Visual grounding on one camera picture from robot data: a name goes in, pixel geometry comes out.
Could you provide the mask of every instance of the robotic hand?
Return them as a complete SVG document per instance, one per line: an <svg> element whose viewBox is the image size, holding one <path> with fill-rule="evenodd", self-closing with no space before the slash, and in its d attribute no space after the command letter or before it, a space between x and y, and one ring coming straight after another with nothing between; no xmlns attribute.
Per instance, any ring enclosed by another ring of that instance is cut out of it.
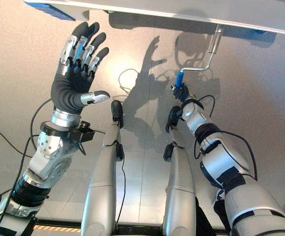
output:
<svg viewBox="0 0 285 236"><path fill-rule="evenodd" d="M168 129L174 129L178 121L176 117L182 114L200 145L203 155L200 168L203 174L213 186L225 191L231 235L285 236L284 211L257 182L257 172L255 171L255 176L250 174L244 155L224 135L231 133L220 130L212 122L205 114L202 104L189 95L186 85L182 84L180 88L172 86L172 90L173 95L183 103L181 109L173 107L171 110Z"/></svg>
<svg viewBox="0 0 285 236"><path fill-rule="evenodd" d="M94 52L106 39L99 24L78 25L68 37L52 84L51 99L55 110L50 121L41 124L38 148L23 176L0 203L0 235L31 235L35 214L48 197L51 188L70 166L73 153L81 142L91 140L94 131L80 114L88 104L107 100L105 91L88 92L95 72L109 48Z"/></svg>

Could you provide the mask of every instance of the gray floor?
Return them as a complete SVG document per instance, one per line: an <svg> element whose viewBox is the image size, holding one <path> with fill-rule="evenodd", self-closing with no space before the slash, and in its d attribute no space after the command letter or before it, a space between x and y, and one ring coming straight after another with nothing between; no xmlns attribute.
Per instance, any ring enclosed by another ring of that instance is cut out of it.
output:
<svg viewBox="0 0 285 236"><path fill-rule="evenodd" d="M127 195L120 222L161 224L170 164L162 159L167 143L168 113L179 103L169 86L180 67L204 65L215 25L166 18L91 10L107 34L110 53L97 71L92 90L106 90L123 102ZM58 56L76 22L61 21L21 1L0 0L0 130L23 149L29 121L50 96ZM127 92L120 88L118 78ZM260 183L285 209L285 35L256 34L226 27L218 53L206 72L187 73L185 82L198 97L216 97L213 119L223 129L244 136L256 156ZM84 109L83 119L105 130L111 122L110 101ZM204 104L209 110L212 102ZM39 123L51 116L49 104ZM216 189L193 159L194 138L179 124L187 140L199 203L215 228L222 224L213 212ZM73 163L53 188L39 216L80 220L88 179L100 153L103 135L85 144L87 157L76 153ZM249 160L247 149L239 141ZM20 156L0 137L0 191L9 188ZM121 163L117 165L117 209L123 194Z"/></svg>

